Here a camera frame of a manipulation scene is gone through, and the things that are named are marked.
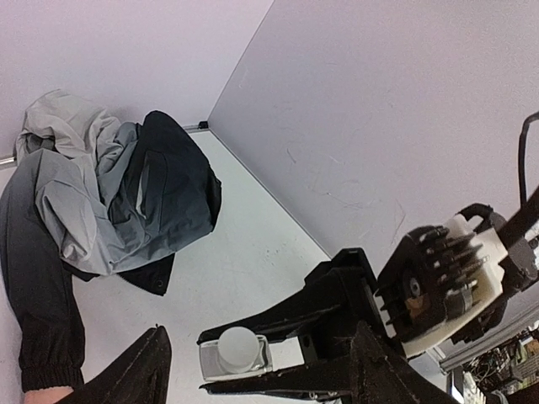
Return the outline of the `white nail polish cap brush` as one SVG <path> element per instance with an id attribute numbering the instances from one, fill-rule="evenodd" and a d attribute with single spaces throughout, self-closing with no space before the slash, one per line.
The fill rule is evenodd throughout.
<path id="1" fill-rule="evenodd" d="M 228 328 L 217 341 L 221 366 L 234 374 L 250 370 L 259 356 L 259 350 L 257 336 L 245 327 Z"/>

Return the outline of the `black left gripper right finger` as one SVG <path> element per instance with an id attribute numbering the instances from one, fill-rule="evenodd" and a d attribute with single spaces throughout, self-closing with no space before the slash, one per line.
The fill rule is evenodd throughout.
<path id="1" fill-rule="evenodd" d="M 359 322 L 351 340 L 353 403 L 455 403 L 395 352 L 366 322 Z"/>

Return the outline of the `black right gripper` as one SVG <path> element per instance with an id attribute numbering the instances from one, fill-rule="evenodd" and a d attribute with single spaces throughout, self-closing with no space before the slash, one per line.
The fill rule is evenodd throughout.
<path id="1" fill-rule="evenodd" d="M 403 355 L 390 338 L 375 302 L 376 277 L 361 248 L 346 248 L 318 264 L 302 290 L 259 314 L 203 331 L 197 344 L 217 340 L 232 327 L 244 327 L 271 343 L 297 335 L 307 364 L 264 375 L 209 382 L 200 388 L 211 395 L 265 395 L 296 400 L 349 396 L 349 361 L 323 361 L 347 356 L 357 328 L 367 325 Z"/>

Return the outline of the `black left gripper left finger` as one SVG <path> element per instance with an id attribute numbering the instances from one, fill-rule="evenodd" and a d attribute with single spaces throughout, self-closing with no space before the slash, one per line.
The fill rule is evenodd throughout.
<path id="1" fill-rule="evenodd" d="M 105 370 L 60 400 L 64 404 L 164 403 L 172 363 L 165 327 L 151 327 Z"/>

